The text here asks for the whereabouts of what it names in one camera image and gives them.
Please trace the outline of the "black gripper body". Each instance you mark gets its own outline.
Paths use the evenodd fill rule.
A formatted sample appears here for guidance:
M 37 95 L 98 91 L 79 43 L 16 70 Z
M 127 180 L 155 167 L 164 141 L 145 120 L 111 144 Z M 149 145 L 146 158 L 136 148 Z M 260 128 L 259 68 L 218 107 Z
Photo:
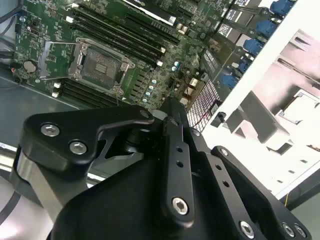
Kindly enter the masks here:
M 204 152 L 192 155 L 194 213 L 191 226 L 178 226 L 161 197 L 154 162 L 130 166 L 73 198 L 58 215 L 53 240 L 239 240 L 239 220 L 232 216 L 214 178 L 219 158 Z

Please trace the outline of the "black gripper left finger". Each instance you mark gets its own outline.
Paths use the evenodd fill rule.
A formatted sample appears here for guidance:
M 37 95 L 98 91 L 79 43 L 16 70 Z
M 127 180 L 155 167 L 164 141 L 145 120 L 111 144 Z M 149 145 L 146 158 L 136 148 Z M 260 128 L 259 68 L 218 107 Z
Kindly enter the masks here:
M 156 208 L 175 225 L 194 222 L 188 127 L 182 104 L 168 97 L 155 113 L 138 105 L 35 114 L 23 123 L 14 167 L 55 221 L 86 190 L 90 168 L 108 152 L 137 150 L 141 160 L 107 180 L 129 185 L 162 163 Z

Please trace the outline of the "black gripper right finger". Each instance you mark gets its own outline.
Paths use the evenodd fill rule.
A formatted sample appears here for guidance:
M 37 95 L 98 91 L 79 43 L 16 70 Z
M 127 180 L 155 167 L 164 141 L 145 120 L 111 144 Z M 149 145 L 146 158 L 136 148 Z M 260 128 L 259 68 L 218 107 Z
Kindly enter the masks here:
M 219 237 L 226 240 L 310 240 L 309 230 L 228 149 L 209 149 L 190 127 L 185 107 L 178 116 L 191 150 L 191 168 L 218 216 Z

